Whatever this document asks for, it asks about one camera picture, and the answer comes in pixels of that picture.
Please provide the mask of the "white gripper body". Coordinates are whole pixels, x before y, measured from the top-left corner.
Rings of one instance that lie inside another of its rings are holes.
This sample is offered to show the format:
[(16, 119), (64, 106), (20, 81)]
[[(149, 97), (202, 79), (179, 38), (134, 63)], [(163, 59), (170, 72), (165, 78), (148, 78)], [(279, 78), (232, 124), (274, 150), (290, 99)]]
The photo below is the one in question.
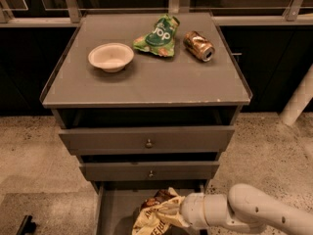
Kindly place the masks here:
[(180, 206), (184, 220), (194, 229), (205, 229), (208, 224), (204, 216), (204, 193), (188, 195)]

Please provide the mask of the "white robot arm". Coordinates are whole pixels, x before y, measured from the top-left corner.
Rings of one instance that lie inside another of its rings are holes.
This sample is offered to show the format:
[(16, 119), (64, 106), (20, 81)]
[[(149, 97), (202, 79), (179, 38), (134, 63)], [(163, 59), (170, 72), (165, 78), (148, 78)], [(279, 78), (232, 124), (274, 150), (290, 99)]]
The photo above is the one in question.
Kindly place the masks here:
[(313, 235), (313, 214), (288, 206), (263, 191), (236, 184), (227, 195), (192, 193), (180, 206), (184, 220), (195, 230), (211, 226), (257, 234), (267, 225), (288, 235)]

